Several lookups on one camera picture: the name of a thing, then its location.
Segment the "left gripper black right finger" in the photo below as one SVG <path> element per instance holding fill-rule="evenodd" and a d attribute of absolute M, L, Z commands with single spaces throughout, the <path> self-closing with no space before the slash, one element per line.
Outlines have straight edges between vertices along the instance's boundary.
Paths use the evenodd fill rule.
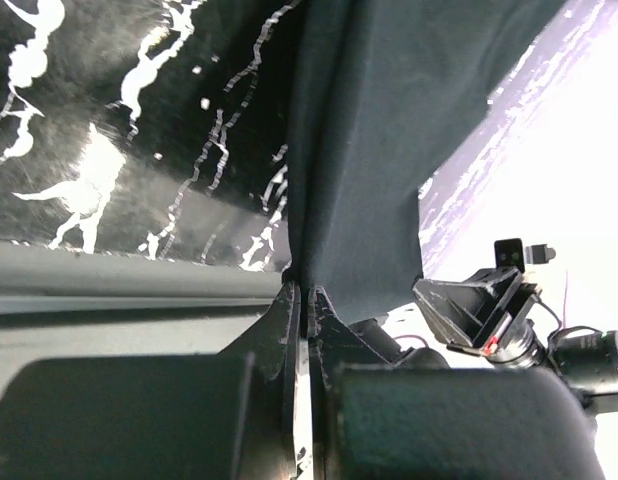
<path fill-rule="evenodd" d="M 600 479 L 588 419 L 550 371 L 397 367 L 311 290 L 318 479 Z"/>

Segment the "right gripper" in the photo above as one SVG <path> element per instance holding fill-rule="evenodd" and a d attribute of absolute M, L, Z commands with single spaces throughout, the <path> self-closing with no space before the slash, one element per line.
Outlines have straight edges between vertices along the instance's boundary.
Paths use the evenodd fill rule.
<path fill-rule="evenodd" d="M 496 347 L 486 356 L 495 368 L 546 366 L 546 348 L 528 318 L 540 298 L 535 285 L 521 285 L 518 269 L 502 267 L 481 269 L 461 282 L 420 279 L 413 293 L 438 341 L 462 350 L 484 350 L 497 336 Z"/>

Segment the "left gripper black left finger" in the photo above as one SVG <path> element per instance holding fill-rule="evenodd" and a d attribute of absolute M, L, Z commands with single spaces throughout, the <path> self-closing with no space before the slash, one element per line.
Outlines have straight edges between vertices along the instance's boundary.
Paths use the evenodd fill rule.
<path fill-rule="evenodd" d="M 289 479 L 300 290 L 213 355 L 41 359 L 0 398 L 0 479 Z"/>

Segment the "black t shirt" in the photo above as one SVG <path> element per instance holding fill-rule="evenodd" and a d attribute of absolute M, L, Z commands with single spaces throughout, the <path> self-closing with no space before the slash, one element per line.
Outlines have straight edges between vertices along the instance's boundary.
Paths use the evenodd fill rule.
<path fill-rule="evenodd" d="M 558 1 L 312 1 L 287 153 L 288 278 L 355 323 L 411 300 L 420 186 Z"/>

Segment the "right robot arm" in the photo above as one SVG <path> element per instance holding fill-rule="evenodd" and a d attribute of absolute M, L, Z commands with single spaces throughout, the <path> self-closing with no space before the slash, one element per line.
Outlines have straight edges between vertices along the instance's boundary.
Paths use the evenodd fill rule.
<path fill-rule="evenodd" d="M 618 331 L 562 323 L 541 342 L 529 318 L 541 289 L 515 267 L 481 269 L 461 282 L 420 279 L 416 304 L 447 350 L 497 369 L 544 367 L 593 414 L 618 412 Z"/>

